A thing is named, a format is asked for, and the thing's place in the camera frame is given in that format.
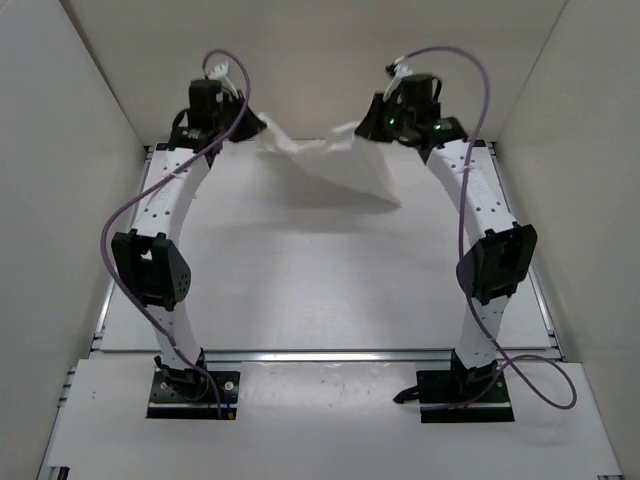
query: white fabric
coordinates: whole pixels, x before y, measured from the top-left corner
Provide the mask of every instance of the white fabric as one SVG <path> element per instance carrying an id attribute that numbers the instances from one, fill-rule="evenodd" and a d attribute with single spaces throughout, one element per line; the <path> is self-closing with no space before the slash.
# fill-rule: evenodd
<path id="1" fill-rule="evenodd" d="M 264 150 L 288 155 L 310 175 L 401 205 L 396 183 L 380 148 L 354 135 L 358 123 L 334 128 L 325 140 L 298 143 L 266 114 L 260 113 L 258 117 L 267 124 L 259 136 Z"/>

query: white table surface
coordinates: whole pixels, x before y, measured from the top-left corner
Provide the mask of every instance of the white table surface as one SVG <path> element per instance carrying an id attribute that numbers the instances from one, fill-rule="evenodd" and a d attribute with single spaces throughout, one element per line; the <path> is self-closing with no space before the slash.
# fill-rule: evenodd
<path id="1" fill-rule="evenodd" d="M 311 177 L 290 159 L 227 145 L 187 215 L 180 250 L 193 282 L 187 311 L 207 350 L 451 349 L 465 308 L 455 279 L 457 213 L 417 153 L 383 146 L 403 206 Z M 474 149 L 503 198 L 486 147 Z M 150 175 L 153 173 L 153 161 Z M 499 340 L 546 348 L 527 279 Z M 105 351 L 156 351 L 120 291 Z"/>
<path id="2" fill-rule="evenodd" d="M 411 363 L 242 365 L 237 420 L 146 419 L 146 356 L 81 361 L 49 466 L 69 480 L 597 480 L 620 470 L 583 369 L 562 412 L 508 369 L 516 421 L 420 423 L 417 405 L 391 398 L 415 383 Z M 569 397 L 548 365 L 522 365 L 552 399 Z"/>

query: joint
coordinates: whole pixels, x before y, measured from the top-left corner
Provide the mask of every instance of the joint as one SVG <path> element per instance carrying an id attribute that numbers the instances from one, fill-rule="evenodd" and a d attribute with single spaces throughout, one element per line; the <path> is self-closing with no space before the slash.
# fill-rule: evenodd
<path id="1" fill-rule="evenodd" d="M 494 298 L 511 297 L 529 271 L 537 233 L 531 225 L 486 232 L 456 266 L 462 290 L 487 305 Z"/>
<path id="2" fill-rule="evenodd" d="M 171 130 L 171 137 L 167 149 L 174 151 L 176 148 L 187 148 L 198 153 L 207 148 L 216 138 L 216 134 L 196 128 L 174 126 Z M 205 160 L 209 168 L 213 165 L 213 160 L 222 150 L 222 143 L 211 149 L 206 155 Z"/>
<path id="3" fill-rule="evenodd" d="M 357 136 L 384 143 L 395 140 L 427 153 L 467 136 L 455 117 L 441 117 L 438 96 L 442 82 L 437 77 L 412 74 L 397 64 L 387 65 L 385 70 L 394 78 L 402 78 L 389 98 L 385 99 L 382 93 L 374 95 L 369 111 L 355 130 Z"/>
<path id="4" fill-rule="evenodd" d="M 488 365 L 467 368 L 456 354 L 451 352 L 451 372 L 458 382 L 459 393 L 477 395 L 491 381 L 498 369 L 498 361 L 493 360 Z"/>
<path id="5" fill-rule="evenodd" d="M 160 355 L 154 357 L 153 361 L 162 372 L 164 382 L 179 394 L 196 397 L 206 388 L 207 379 L 198 371 L 186 365 L 184 369 L 171 368 L 162 363 Z M 206 371 L 206 359 L 203 349 L 200 349 L 200 354 L 194 364 Z"/>
<path id="6" fill-rule="evenodd" d="M 189 293 L 191 269 L 164 234 L 148 237 L 135 229 L 116 232 L 111 251 L 123 283 L 145 306 L 172 311 Z"/>

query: black mounting plate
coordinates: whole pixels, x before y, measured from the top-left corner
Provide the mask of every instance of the black mounting plate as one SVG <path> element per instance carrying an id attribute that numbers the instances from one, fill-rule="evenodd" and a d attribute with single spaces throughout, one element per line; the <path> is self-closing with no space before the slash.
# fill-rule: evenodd
<path id="1" fill-rule="evenodd" d="M 216 398 L 211 388 L 207 390 L 206 394 L 201 395 L 202 398 L 197 399 L 196 397 L 193 399 L 195 401 L 190 401 L 166 385 L 164 375 L 159 370 L 156 370 L 153 375 L 147 418 L 235 420 L 238 413 L 240 372 L 209 370 L 209 373 L 215 380 L 220 394 L 222 418 L 218 417 Z M 233 388 L 230 390 L 225 389 L 227 382 L 233 383 Z"/>
<path id="2" fill-rule="evenodd" d="M 465 408 L 428 410 L 429 406 L 465 402 L 480 392 L 459 393 L 458 381 L 450 370 L 420 370 L 418 398 L 422 423 L 494 423 L 513 422 L 513 409 L 504 375 L 491 389 Z"/>

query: curved robot arm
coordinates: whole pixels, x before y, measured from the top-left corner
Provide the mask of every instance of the curved robot arm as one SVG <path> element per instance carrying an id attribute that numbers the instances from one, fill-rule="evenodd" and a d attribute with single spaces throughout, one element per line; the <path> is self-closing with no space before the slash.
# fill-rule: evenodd
<path id="1" fill-rule="evenodd" d="M 206 78 L 191 82 L 189 108 L 174 120 L 169 142 L 157 146 L 154 161 L 160 157 L 164 165 L 158 178 L 149 178 L 149 182 L 155 184 L 161 176 L 173 175 L 236 119 L 244 97 L 227 78 L 227 69 L 226 64 L 217 65 Z M 187 125 L 182 126 L 185 116 Z M 266 124 L 247 109 L 229 139 L 244 141 L 265 128 Z M 117 232 L 111 242 L 122 281 L 175 339 L 187 360 L 201 368 L 205 367 L 204 352 L 193 336 L 184 304 L 191 270 L 178 250 L 178 238 L 195 192 L 220 149 L 198 159 L 141 203 L 131 230 Z M 186 397 L 196 397 L 203 379 L 177 357 L 164 334 L 158 330 L 155 333 L 161 351 L 155 361 L 164 381 Z"/>
<path id="2" fill-rule="evenodd" d="M 374 95 L 356 135 L 415 148 L 459 209 L 467 135 L 456 118 L 440 116 L 442 83 L 432 75 L 414 74 L 402 63 L 389 65 L 386 71 L 391 82 L 384 94 Z M 509 299 L 526 277 L 536 232 L 531 225 L 518 225 L 473 164 L 465 201 L 464 227 L 471 249 L 457 265 L 456 274 L 483 326 L 495 339 Z M 459 393 L 473 396 L 491 381 L 496 368 L 495 348 L 467 305 L 462 334 L 451 357 Z"/>

